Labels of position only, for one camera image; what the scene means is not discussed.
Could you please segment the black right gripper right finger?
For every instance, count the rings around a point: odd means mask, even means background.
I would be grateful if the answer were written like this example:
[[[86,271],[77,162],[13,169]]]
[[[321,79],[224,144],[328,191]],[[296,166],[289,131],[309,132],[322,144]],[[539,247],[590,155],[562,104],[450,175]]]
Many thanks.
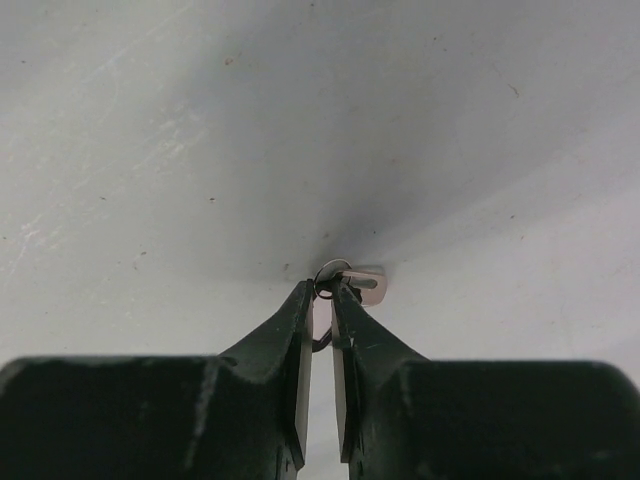
[[[353,479],[635,479],[639,392],[595,361],[444,361],[332,287],[340,459]]]

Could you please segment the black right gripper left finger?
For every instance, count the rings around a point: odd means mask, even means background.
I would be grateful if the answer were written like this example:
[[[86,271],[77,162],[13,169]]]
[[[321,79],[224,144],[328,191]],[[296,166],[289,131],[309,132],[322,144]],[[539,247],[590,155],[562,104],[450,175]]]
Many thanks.
[[[35,356],[1,371],[5,479],[293,479],[304,467],[310,281],[233,346]]]

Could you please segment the key with black tag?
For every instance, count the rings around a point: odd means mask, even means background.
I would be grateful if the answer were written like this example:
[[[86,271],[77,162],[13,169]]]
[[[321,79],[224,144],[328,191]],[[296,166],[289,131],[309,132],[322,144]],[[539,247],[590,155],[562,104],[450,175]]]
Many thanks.
[[[379,305],[388,289],[383,267],[354,268],[349,261],[338,258],[328,261],[317,271],[313,280],[315,298],[332,301],[332,286],[336,283],[347,285],[364,308]]]

